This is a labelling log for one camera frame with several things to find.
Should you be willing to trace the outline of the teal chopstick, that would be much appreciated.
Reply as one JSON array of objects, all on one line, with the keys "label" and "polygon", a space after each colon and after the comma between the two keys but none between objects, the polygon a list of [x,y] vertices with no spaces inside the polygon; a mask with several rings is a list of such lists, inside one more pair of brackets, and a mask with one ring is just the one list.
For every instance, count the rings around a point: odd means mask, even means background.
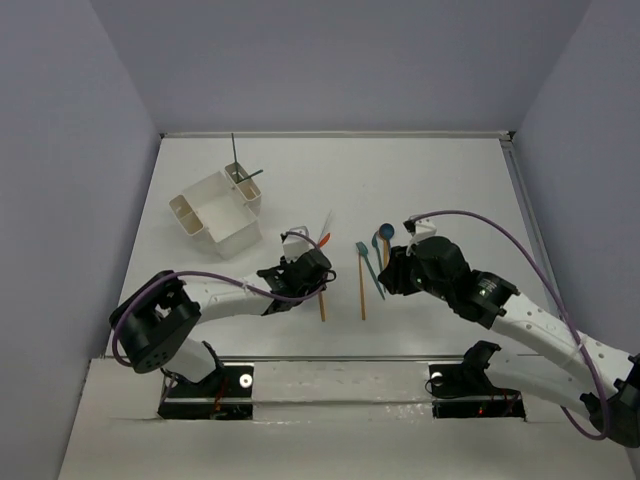
[{"label": "teal chopstick", "polygon": [[237,183],[240,184],[240,183],[246,182],[246,181],[248,181],[250,179],[253,179],[257,175],[262,174],[263,172],[264,172],[263,169],[259,169],[259,170],[255,171],[255,172],[245,176],[245,177],[242,177],[240,180],[237,181]]},{"label": "teal chopstick", "polygon": [[236,178],[239,178],[240,177],[240,174],[239,174],[239,162],[238,162],[236,140],[235,140],[235,133],[234,132],[231,133],[231,142],[232,142],[232,151],[233,151],[234,172],[235,172]]}]

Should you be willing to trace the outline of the orange chopstick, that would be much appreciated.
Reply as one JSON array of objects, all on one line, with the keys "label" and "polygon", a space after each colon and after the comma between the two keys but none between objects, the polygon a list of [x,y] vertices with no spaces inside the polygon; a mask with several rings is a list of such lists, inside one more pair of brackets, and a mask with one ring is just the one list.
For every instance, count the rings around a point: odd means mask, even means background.
[{"label": "orange chopstick", "polygon": [[318,301],[319,301],[319,310],[320,310],[320,316],[321,316],[321,321],[322,322],[326,322],[326,306],[325,306],[325,301],[324,301],[324,296],[322,293],[320,293],[318,295]]},{"label": "orange chopstick", "polygon": [[361,320],[366,321],[366,299],[365,299],[365,284],[364,284],[364,272],[363,272],[363,258],[358,254],[358,275],[359,275],[359,302],[360,302],[360,315]]}]

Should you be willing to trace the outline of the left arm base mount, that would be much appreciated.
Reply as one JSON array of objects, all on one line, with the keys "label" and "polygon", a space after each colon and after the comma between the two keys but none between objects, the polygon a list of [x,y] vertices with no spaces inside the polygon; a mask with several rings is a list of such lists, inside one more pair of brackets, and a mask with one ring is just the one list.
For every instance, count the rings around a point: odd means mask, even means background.
[{"label": "left arm base mount", "polygon": [[226,363],[197,384],[169,380],[157,415],[165,420],[252,420],[253,382],[254,364],[243,362]]}]

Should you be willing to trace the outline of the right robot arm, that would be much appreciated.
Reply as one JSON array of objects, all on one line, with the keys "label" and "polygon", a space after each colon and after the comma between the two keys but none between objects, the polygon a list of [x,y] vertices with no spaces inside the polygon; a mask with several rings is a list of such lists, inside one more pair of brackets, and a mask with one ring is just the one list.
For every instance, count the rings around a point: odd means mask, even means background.
[{"label": "right robot arm", "polygon": [[378,276],[392,295],[428,293],[460,318],[510,338],[542,357],[526,364],[491,342],[464,356],[462,384],[531,393],[571,410],[607,439],[639,446],[639,358],[569,326],[498,275],[473,269],[459,247],[435,236],[392,249]]}]

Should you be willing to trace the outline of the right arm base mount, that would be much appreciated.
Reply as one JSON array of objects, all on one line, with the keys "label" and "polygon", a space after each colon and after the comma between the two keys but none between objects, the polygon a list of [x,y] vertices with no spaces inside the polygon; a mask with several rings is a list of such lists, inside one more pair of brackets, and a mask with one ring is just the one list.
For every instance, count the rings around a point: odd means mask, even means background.
[{"label": "right arm base mount", "polygon": [[434,400],[436,419],[526,418],[521,393],[488,379],[489,359],[495,352],[473,347],[457,363],[428,367],[424,388]]}]

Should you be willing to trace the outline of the steel knife black handle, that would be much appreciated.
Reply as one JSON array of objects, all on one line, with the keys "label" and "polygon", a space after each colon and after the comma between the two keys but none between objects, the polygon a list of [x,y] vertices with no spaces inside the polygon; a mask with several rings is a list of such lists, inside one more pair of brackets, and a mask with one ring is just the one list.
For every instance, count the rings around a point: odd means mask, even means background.
[{"label": "steel knife black handle", "polygon": [[331,223],[332,217],[333,217],[333,210],[329,210],[329,212],[328,212],[328,214],[327,214],[327,216],[326,216],[326,218],[324,220],[321,232],[320,232],[320,234],[318,236],[318,243],[320,243],[320,241],[329,233],[329,228],[330,228],[330,223]]}]

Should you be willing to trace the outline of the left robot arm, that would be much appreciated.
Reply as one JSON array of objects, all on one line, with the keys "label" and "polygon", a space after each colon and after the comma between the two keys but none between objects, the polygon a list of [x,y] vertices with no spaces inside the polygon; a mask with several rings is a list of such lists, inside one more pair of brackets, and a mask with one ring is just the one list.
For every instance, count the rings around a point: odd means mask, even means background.
[{"label": "left robot arm", "polygon": [[286,313],[335,278],[329,259],[317,249],[295,260],[282,258],[277,266],[244,279],[161,271],[110,315],[113,356],[137,374],[161,370],[209,395],[220,386],[223,365],[208,342],[190,337],[197,325]]}]

